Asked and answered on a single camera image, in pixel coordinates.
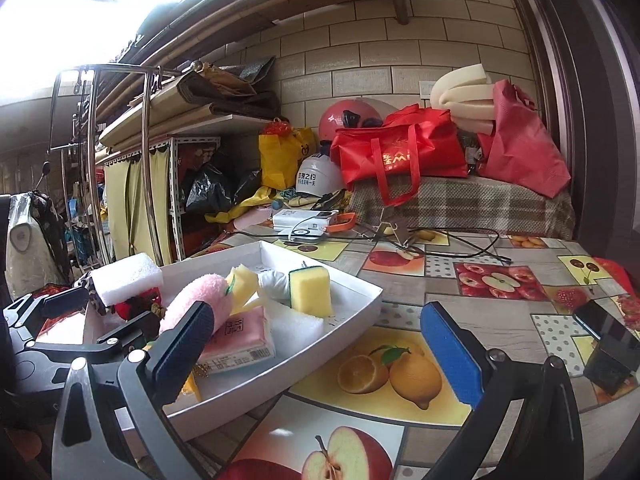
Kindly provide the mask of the red apple plush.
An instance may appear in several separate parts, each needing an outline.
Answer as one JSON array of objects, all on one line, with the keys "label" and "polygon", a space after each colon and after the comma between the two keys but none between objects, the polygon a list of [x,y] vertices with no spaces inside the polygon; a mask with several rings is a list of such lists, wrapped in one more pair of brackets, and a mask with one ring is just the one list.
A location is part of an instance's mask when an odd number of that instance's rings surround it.
[{"label": "red apple plush", "polygon": [[152,312],[158,318],[163,318],[166,311],[162,306],[162,295],[158,287],[150,288],[140,295],[115,304],[114,310],[125,321],[130,321],[144,312]]}]

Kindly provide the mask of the yellow tissue pack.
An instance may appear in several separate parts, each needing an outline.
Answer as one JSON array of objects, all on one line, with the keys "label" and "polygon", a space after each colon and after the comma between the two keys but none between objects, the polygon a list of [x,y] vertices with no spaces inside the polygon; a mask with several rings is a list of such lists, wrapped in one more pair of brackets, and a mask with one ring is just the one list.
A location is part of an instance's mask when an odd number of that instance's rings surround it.
[{"label": "yellow tissue pack", "polygon": [[183,384],[177,399],[175,400],[175,404],[198,404],[202,400],[200,389],[198,388],[198,384],[196,383],[195,374],[191,372],[186,378],[186,382]]}]

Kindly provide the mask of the small white foam block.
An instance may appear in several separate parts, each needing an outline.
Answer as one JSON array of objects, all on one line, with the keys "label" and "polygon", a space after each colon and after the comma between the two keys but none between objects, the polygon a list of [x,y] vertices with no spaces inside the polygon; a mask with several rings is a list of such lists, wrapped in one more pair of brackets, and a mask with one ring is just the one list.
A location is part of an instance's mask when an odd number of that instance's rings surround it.
[{"label": "small white foam block", "polygon": [[105,307],[161,288],[164,282],[162,270],[144,252],[101,266],[90,273],[90,278]]}]

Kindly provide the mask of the pink tissue pack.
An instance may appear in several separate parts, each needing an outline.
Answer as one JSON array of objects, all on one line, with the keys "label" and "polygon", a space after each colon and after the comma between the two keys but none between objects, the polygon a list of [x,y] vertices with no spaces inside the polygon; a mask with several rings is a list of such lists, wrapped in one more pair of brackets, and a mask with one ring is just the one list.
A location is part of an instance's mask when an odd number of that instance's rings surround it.
[{"label": "pink tissue pack", "polygon": [[213,334],[196,362],[205,376],[257,364],[276,356],[269,320],[262,306],[231,315]]}]

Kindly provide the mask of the yellow foam chunk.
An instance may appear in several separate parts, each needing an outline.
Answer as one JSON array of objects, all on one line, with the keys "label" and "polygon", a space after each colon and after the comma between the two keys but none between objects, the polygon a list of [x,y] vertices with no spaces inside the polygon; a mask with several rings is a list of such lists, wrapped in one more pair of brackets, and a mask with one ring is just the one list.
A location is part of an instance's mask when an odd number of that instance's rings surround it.
[{"label": "yellow foam chunk", "polygon": [[231,297],[231,314],[240,313],[258,292],[258,274],[244,264],[231,269],[226,278],[228,295]]}]

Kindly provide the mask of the green yellow sponge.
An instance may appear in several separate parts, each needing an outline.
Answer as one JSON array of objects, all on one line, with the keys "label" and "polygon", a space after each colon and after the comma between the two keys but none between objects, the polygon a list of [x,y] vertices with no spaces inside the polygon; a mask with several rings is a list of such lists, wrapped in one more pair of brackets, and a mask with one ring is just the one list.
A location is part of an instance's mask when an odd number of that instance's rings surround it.
[{"label": "green yellow sponge", "polygon": [[316,318],[333,315],[331,281],[324,266],[305,266],[288,274],[291,307]]}]

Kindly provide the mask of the white scooter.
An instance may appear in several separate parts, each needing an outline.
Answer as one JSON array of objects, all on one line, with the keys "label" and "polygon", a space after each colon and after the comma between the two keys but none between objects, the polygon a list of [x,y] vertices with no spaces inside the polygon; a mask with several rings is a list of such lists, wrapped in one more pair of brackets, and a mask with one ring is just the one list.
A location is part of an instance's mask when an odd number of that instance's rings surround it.
[{"label": "white scooter", "polygon": [[50,174],[42,164],[36,187],[1,195],[1,305],[47,286],[70,286],[72,271],[64,224],[41,182]]}]

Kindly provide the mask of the fruit pattern tablecloth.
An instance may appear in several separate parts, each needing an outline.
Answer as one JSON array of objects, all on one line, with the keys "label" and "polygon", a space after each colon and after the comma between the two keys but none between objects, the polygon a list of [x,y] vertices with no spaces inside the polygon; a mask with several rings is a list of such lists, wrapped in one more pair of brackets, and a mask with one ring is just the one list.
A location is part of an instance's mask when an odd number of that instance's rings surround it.
[{"label": "fruit pattern tablecloth", "polygon": [[574,242],[462,233],[415,257],[353,242],[334,266],[378,285],[346,350],[193,448],[216,479],[634,479],[639,378],[626,274]]}]

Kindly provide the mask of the plaid blanket bundle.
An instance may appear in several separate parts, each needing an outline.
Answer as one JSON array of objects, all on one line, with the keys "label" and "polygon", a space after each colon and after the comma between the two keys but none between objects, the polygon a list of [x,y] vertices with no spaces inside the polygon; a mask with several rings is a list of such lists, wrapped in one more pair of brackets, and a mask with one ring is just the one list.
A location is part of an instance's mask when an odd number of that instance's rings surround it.
[{"label": "plaid blanket bundle", "polygon": [[575,213],[570,194],[553,198],[522,186],[481,177],[424,177],[418,194],[400,206],[394,216],[409,228],[460,231],[496,231],[570,240]]}]

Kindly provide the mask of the red bag beside table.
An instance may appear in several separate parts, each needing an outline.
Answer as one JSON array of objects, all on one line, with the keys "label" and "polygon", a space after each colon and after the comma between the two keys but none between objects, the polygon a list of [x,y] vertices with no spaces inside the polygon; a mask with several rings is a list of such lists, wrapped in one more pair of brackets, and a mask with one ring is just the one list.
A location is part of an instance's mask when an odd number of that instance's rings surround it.
[{"label": "red bag beside table", "polygon": [[606,296],[638,296],[627,271],[619,263],[600,257],[594,257],[593,261],[601,271],[596,283]]}]

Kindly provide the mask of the metal shelf rack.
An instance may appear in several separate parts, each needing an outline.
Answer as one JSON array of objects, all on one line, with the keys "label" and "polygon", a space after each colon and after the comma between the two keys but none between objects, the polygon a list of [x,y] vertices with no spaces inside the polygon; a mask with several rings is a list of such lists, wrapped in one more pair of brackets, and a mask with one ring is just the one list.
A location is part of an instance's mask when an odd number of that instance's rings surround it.
[{"label": "metal shelf rack", "polygon": [[280,117],[280,101],[209,64],[168,79],[158,68],[130,70],[143,80],[142,95],[103,131],[96,89],[80,101],[81,187],[96,214],[89,229],[100,263],[144,252],[163,266],[194,255],[240,215],[248,198],[229,212],[190,214],[186,196],[206,162],[239,174],[260,169],[258,136]]}]

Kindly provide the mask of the red plastic bag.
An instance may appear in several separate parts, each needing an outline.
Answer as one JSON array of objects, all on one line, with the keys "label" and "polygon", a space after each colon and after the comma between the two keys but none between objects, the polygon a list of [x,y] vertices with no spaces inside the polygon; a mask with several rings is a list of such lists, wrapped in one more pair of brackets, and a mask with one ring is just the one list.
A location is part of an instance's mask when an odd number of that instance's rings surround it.
[{"label": "red plastic bag", "polygon": [[570,183],[570,173],[535,103],[506,80],[494,84],[492,97],[495,131],[478,136],[484,153],[478,174],[555,198]]}]

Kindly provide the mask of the white helmet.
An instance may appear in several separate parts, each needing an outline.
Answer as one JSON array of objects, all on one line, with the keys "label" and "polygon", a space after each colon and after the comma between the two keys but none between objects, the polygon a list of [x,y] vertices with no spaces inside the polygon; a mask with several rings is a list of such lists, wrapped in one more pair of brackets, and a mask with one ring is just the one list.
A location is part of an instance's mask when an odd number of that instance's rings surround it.
[{"label": "white helmet", "polygon": [[346,188],[341,169],[328,155],[314,154],[305,158],[296,174],[296,192],[322,197]]}]

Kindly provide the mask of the red tote bag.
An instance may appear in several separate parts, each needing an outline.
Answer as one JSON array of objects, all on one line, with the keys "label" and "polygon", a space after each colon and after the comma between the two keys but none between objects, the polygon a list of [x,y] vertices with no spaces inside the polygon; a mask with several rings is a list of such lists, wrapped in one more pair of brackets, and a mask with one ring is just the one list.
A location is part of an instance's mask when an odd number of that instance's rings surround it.
[{"label": "red tote bag", "polygon": [[349,188],[356,181],[375,178],[385,206],[411,200],[424,176],[468,175],[450,113],[419,105],[390,114],[379,127],[338,129],[330,157]]}]

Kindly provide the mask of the cream foam roll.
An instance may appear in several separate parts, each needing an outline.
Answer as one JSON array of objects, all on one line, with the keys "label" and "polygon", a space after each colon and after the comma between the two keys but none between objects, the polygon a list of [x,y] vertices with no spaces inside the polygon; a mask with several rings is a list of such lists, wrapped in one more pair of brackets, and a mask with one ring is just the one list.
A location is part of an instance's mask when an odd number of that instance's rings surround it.
[{"label": "cream foam roll", "polygon": [[449,112],[460,130],[483,134],[494,132],[494,85],[482,64],[457,68],[441,76],[434,83],[430,103],[434,110]]}]

